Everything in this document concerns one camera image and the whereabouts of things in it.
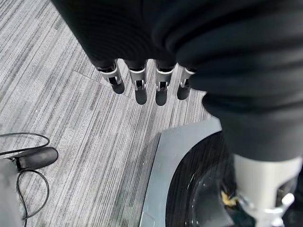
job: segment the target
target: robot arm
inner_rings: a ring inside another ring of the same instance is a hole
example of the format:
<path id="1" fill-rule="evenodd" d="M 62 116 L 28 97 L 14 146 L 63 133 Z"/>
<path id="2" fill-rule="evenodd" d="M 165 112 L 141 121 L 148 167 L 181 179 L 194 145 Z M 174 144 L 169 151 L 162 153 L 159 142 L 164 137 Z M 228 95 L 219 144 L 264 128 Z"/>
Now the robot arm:
<path id="1" fill-rule="evenodd" d="M 279 224 L 302 167 L 302 1 L 53 3 L 95 66 L 176 58 L 196 68 L 189 82 L 220 119 L 242 207 L 258 227 Z"/>

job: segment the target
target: metal joint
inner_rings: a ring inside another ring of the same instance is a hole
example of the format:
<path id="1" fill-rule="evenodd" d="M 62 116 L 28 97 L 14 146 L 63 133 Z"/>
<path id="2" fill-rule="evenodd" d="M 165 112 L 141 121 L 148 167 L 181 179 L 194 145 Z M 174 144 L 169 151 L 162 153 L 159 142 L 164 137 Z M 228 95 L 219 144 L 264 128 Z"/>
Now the metal joint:
<path id="1" fill-rule="evenodd" d="M 134 85 L 134 89 L 137 91 L 139 89 L 145 89 L 146 88 L 146 68 L 144 67 L 143 70 L 140 71 L 135 71 L 135 70 L 129 70 L 129 74 L 132 79 L 132 83 Z M 137 82 L 141 82 L 140 84 L 142 85 L 141 87 L 138 87 Z"/>
<path id="2" fill-rule="evenodd" d="M 187 80 L 192 76 L 194 75 L 195 72 L 192 72 L 192 71 L 189 71 L 187 68 L 184 68 L 182 70 L 182 74 L 181 74 L 181 82 L 180 82 L 180 86 L 182 88 L 185 88 L 186 86 L 186 83 L 187 83 Z"/>
<path id="3" fill-rule="evenodd" d="M 111 72 L 104 72 L 101 67 L 96 67 L 98 71 L 101 72 L 103 78 L 112 85 L 119 85 L 122 83 L 120 69 L 118 67 L 117 61 L 115 61 L 115 69 Z"/>
<path id="4" fill-rule="evenodd" d="M 157 91 L 168 89 L 173 71 L 174 69 L 168 72 L 163 72 L 156 68 Z"/>

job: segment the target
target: black cable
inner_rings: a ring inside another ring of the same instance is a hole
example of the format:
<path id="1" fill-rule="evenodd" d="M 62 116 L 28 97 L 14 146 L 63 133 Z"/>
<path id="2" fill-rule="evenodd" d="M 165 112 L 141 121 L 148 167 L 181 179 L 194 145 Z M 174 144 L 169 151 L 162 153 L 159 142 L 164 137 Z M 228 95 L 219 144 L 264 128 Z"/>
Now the black cable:
<path id="1" fill-rule="evenodd" d="M 16 136 L 16 135 L 32 135 L 32 136 L 38 136 L 38 137 L 42 137 L 42 138 L 46 139 L 47 142 L 46 142 L 45 144 L 43 144 L 43 145 L 41 145 L 41 146 L 37 146 L 37 147 L 23 148 L 23 149 L 17 149 L 17 150 L 11 150 L 11 151 L 1 152 L 1 153 L 0 153 L 0 156 L 1 156 L 1 155 L 12 154 L 12 153 L 16 153 L 16 152 L 21 152 L 21 151 L 26 151 L 26 150 L 31 150 L 31 149 L 44 148 L 44 147 L 46 147 L 46 146 L 50 143 L 49 138 L 47 138 L 46 136 L 40 135 L 40 134 L 37 134 L 37 133 L 31 133 L 31 132 L 14 132 L 14 133 L 7 133 L 7 134 L 2 134 L 2 135 L 0 135 L 0 137 L 5 137 L 5 136 Z"/>
<path id="2" fill-rule="evenodd" d="M 37 147 L 31 147 L 31 148 L 23 148 L 23 149 L 17 149 L 17 150 L 12 150 L 12 151 L 5 151 L 5 152 L 0 152 L 0 156 L 2 155 L 7 155 L 7 154 L 12 154 L 12 153 L 16 153 L 16 152 L 21 152 L 21 151 L 26 151 L 26 150 L 32 150 L 32 149 L 38 149 L 38 148 L 43 148 L 43 147 L 46 147 L 49 143 L 50 143 L 50 140 L 49 138 L 47 138 L 46 136 L 44 135 L 40 135 L 40 134 L 37 134 L 37 133 L 31 133 L 31 132 L 14 132 L 14 133 L 7 133 L 7 134 L 2 134 L 0 135 L 0 137 L 5 137 L 5 136 L 15 136 L 15 135 L 33 135 L 33 136 L 38 136 L 38 137 L 42 137 L 44 139 L 47 140 L 47 142 L 41 146 L 37 146 Z M 45 184 L 46 184 L 46 188 L 47 188 L 47 193 L 46 193 L 46 199 L 44 201 L 44 203 L 42 204 L 42 206 L 37 209 L 35 212 L 33 212 L 31 215 L 28 215 L 28 212 L 27 212 L 27 206 L 25 204 L 25 201 L 24 201 L 24 198 L 23 198 L 23 195 L 21 193 L 21 190 L 20 190 L 20 184 L 19 184 L 19 181 L 20 181 L 20 177 L 24 174 L 24 173 L 35 173 L 35 174 L 38 174 L 40 177 L 42 177 L 42 179 L 44 180 Z M 27 226 L 27 219 L 33 217 L 34 215 L 36 215 L 37 213 L 40 212 L 40 210 L 42 210 L 42 208 L 46 205 L 47 201 L 48 201 L 48 198 L 49 198 L 49 184 L 48 184 L 48 181 L 46 179 L 46 177 L 36 171 L 36 170 L 32 170 L 32 169 L 28 169 L 28 170 L 24 170 L 24 171 L 21 171 L 17 177 L 17 193 L 20 197 L 20 200 L 21 200 L 21 203 L 24 207 L 24 217 L 22 218 L 22 220 L 24 220 L 24 227 Z"/>

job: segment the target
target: gray carpet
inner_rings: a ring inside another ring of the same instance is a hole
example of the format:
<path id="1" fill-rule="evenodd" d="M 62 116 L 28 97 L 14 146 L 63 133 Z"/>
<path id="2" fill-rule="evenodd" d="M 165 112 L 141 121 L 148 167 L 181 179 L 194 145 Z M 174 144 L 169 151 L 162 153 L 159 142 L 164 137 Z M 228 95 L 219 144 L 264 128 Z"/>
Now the gray carpet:
<path id="1" fill-rule="evenodd" d="M 51 139 L 58 161 L 40 172 L 50 184 L 46 207 L 28 227 L 135 227 L 159 133 L 209 118 L 202 92 L 177 100 L 175 68 L 165 106 L 154 102 L 154 63 L 148 98 L 134 99 L 127 68 L 116 95 L 89 62 L 76 38 L 46 0 L 0 1 L 0 133 L 30 131 Z M 0 151 L 30 146 L 29 137 L 1 139 Z M 22 179 L 29 213 L 45 197 L 41 179 Z"/>

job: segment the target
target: yellow object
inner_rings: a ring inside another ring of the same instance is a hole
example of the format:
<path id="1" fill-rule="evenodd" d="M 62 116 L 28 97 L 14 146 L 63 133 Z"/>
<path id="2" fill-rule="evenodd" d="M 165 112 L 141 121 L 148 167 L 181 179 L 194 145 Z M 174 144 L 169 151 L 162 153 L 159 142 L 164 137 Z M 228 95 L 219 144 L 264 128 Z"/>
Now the yellow object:
<path id="1" fill-rule="evenodd" d="M 225 192 L 221 192 L 221 197 L 225 206 L 234 207 L 237 205 L 238 197 L 229 198 Z"/>

